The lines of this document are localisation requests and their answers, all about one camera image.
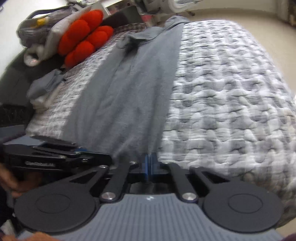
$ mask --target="floor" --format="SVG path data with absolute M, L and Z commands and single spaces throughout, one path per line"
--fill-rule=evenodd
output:
M 186 15 L 191 21 L 227 19 L 246 28 L 267 50 L 281 71 L 289 87 L 296 93 L 296 28 L 263 12 L 246 10 L 201 10 L 195 16 Z M 287 236 L 296 232 L 296 219 L 278 229 Z

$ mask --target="quilted bedspread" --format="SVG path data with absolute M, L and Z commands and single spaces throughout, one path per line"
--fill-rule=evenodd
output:
M 114 44 L 144 27 L 118 28 L 104 47 L 65 73 L 53 106 L 35 115 L 27 132 L 60 137 L 79 94 Z M 246 30 L 226 20 L 185 24 L 158 157 L 240 176 L 276 193 L 285 207 L 284 224 L 296 216 L 295 113 L 292 93 Z

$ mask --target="white wall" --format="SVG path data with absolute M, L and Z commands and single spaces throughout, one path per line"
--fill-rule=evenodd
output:
M 203 0 L 194 9 L 241 8 L 276 13 L 277 0 Z
M 66 5 L 66 0 L 7 0 L 0 12 L 0 76 L 23 47 L 16 35 L 18 25 L 32 12 Z

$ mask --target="folded gray cloth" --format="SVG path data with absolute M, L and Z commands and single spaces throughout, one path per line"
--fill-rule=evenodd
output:
M 27 98 L 32 100 L 52 92 L 63 80 L 61 73 L 60 70 L 54 69 L 40 79 L 34 80 L 27 92 Z

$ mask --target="gray ribbed rubber pad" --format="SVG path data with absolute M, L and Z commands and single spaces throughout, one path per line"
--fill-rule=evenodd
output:
M 24 232 L 20 239 L 30 235 Z M 196 204 L 181 202 L 175 194 L 126 194 L 104 204 L 84 227 L 54 236 L 63 241 L 278 241 L 274 230 L 238 234 L 211 222 Z

